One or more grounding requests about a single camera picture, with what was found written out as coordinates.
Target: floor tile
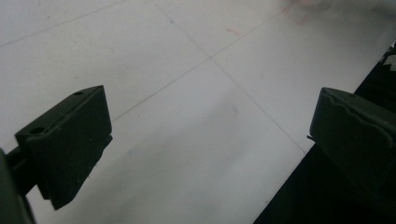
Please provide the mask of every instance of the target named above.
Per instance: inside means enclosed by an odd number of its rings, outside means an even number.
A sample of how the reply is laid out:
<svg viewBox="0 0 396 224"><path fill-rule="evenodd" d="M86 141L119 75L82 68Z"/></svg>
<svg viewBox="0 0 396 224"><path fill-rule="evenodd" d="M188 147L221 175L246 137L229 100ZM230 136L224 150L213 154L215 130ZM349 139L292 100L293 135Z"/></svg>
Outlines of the floor tile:
<svg viewBox="0 0 396 224"><path fill-rule="evenodd" d="M293 7L214 60L307 151L320 89L356 90L395 30L374 12Z"/></svg>
<svg viewBox="0 0 396 224"><path fill-rule="evenodd" d="M73 202L30 193L37 223L253 223L304 156L211 61L113 129Z"/></svg>
<svg viewBox="0 0 396 224"><path fill-rule="evenodd" d="M0 46L40 33L123 0L35 0L0 2Z"/></svg>
<svg viewBox="0 0 396 224"><path fill-rule="evenodd" d="M151 3L129 1L0 48L0 143L64 97L105 85L111 118L206 56Z"/></svg>

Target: white tiled floor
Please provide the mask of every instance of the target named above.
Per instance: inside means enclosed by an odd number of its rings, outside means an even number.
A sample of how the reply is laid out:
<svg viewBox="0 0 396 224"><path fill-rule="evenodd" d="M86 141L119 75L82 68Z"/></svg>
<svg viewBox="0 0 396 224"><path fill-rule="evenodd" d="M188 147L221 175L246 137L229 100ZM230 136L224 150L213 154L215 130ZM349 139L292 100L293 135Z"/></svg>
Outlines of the white tiled floor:
<svg viewBox="0 0 396 224"><path fill-rule="evenodd" d="M312 146L320 88L354 91L396 36L336 2L0 3L0 147L94 85L113 120L73 202L29 193L37 223L252 223Z"/></svg>

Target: red mark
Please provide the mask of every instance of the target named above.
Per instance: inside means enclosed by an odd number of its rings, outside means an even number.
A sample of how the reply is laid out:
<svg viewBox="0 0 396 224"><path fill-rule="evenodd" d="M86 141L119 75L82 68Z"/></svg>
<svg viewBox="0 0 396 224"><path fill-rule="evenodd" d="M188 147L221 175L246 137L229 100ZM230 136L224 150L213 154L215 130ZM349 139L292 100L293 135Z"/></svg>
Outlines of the red mark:
<svg viewBox="0 0 396 224"><path fill-rule="evenodd" d="M235 30L232 30L232 29L230 29L230 28L227 28L227 31L230 32L230 33L235 34L236 36L239 36L239 33L238 33L237 31L235 31Z"/></svg>
<svg viewBox="0 0 396 224"><path fill-rule="evenodd" d="M297 20L296 20L296 22L299 23L300 25L304 25L304 24L306 24L306 22L308 21L308 19L309 19L309 16L308 16L308 15L305 15L300 21L297 21Z"/></svg>
<svg viewBox="0 0 396 224"><path fill-rule="evenodd" d="M289 5L285 8L283 8L283 13L288 14L290 11L290 8L293 7L296 4L296 0L291 0L291 2L289 3Z"/></svg>

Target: tile grout line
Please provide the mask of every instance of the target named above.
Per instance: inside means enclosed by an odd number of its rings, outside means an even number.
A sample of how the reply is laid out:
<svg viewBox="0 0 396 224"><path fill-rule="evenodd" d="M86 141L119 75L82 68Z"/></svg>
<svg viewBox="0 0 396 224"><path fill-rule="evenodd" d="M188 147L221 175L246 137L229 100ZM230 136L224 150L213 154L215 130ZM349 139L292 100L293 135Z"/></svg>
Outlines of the tile grout line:
<svg viewBox="0 0 396 224"><path fill-rule="evenodd" d="M7 43L5 43L5 44L3 44L3 45L0 45L0 48L5 47L5 46L8 46L8 45L11 45L11 44L14 44L14 43L16 43L16 42L22 41L22 40L24 40L24 39L27 39L27 38L32 37L32 36L35 36L35 35L40 35L40 34L42 34L42 33L44 33L44 32L47 32L48 30L52 30L52 29L54 29L54 28L56 28L56 27L65 25L65 24L67 24L67 23L69 23L69 22L71 22L71 21L76 21L76 20L85 18L85 17L87 17L87 16L90 16L91 14L94 14L94 13L96 13L96 12L100 12L100 11L105 10L105 9L107 9L107 8L110 8L110 7L114 7L115 5L118 5L118 4L127 2L127 1L129 1L129 0L120 0L119 2L110 4L110 5L107 5L107 6L104 6L104 7L99 7L99 8L97 8L97 9L94 10L94 11L88 12L88 13L83 14L83 15L80 15L80 16L77 16L77 17L75 17L75 18L73 18L73 19L71 19L71 20L63 21L63 22L61 22L61 23L58 23L58 24L55 24L55 25L53 25L53 26L47 27L47 28L45 28L44 30L40 30L40 31L38 31L38 32L36 32L36 33L33 33L33 34L30 34L30 35L26 35L26 36L23 36L23 37L20 37L20 38L17 38L17 39L8 41Z"/></svg>
<svg viewBox="0 0 396 224"><path fill-rule="evenodd" d="M131 108L129 108L128 110L126 110L125 112L121 113L120 115L118 115L117 117L115 117L113 120L111 120L111 123L117 121L118 119L122 118L124 115L128 114L129 112L131 112L133 109L135 109L136 107L140 106L141 104L145 103L148 99L152 98L153 96L157 95L159 92L165 90L166 88L168 88L169 86L171 86L172 84L174 84L175 82L177 82L178 80L182 79L184 76L186 76L190 71L194 70L195 68L201 66L202 64L208 62L210 59L207 58L205 60L203 60L202 62L198 63L197 65L195 65L192 69L189 69L187 72L183 73L180 77L177 77L176 79L172 80L171 82L169 82L168 84L166 84L165 86L161 87L159 90L155 91L154 93L152 93L149 97L146 97L144 100L140 101L139 103L137 103L136 105L132 106Z"/></svg>
<svg viewBox="0 0 396 224"><path fill-rule="evenodd" d="M304 154L306 154L306 152L304 151L304 149L302 147L300 147L300 145L297 144L296 141L294 141L293 138L291 138L291 136L273 119L273 117L271 117L268 112L262 108L254 99L252 96L250 96L250 94L248 94L248 92L241 86L239 85L231 76L230 74L228 74L227 71L225 71L215 60L213 60L212 58L210 59L232 82L233 84L235 84L245 95L246 97L254 104L256 105L260 111L267 116L274 124L277 128L280 129L280 131L282 133L284 133Z"/></svg>
<svg viewBox="0 0 396 224"><path fill-rule="evenodd" d="M206 51L198 45L198 43L183 29L181 28L175 20L165 11L162 7L160 7L157 3L151 0L151 3L154 4L156 8L158 8L164 16L168 18L168 20L172 21L178 30L180 30L208 59L210 59L210 55L206 53Z"/></svg>

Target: screw hole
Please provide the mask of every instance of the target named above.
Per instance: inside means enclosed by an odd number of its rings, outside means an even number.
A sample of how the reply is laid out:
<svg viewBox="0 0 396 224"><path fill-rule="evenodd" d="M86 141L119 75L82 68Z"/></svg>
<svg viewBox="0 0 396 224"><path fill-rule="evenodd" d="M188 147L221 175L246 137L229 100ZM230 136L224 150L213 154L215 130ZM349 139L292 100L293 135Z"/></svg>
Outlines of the screw hole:
<svg viewBox="0 0 396 224"><path fill-rule="evenodd" d="M44 128L35 128L32 131L30 131L30 133L42 133L44 132Z"/></svg>

